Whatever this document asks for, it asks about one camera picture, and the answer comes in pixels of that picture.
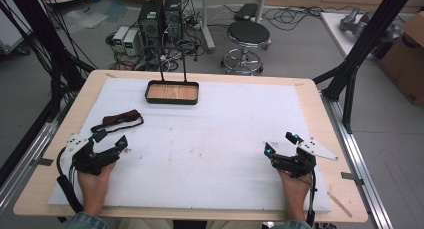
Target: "stool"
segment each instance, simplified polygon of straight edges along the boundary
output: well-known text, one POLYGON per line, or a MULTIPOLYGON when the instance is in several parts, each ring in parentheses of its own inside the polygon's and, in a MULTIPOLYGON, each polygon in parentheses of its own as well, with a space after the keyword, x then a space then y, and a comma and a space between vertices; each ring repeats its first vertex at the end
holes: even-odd
POLYGON ((227 68, 227 74, 231 71, 250 75, 255 71, 261 73, 263 71, 261 59, 247 48, 265 46, 270 36, 268 29, 256 22, 237 21, 231 23, 227 36, 232 42, 241 46, 241 49, 230 50, 222 58, 221 67, 227 68))

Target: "hand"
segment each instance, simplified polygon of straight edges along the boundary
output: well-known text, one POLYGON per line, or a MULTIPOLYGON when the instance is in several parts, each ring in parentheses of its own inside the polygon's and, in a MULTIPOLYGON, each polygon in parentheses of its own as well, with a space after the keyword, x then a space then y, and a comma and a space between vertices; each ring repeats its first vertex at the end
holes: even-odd
POLYGON ((283 182, 284 196, 287 202, 287 216, 289 220, 305 220, 303 203, 310 189, 311 175, 291 178, 290 174, 278 170, 283 182))
POLYGON ((78 171, 78 182, 84 197, 84 212, 99 216, 109 187, 109 177, 116 162, 101 169, 98 176, 78 171))

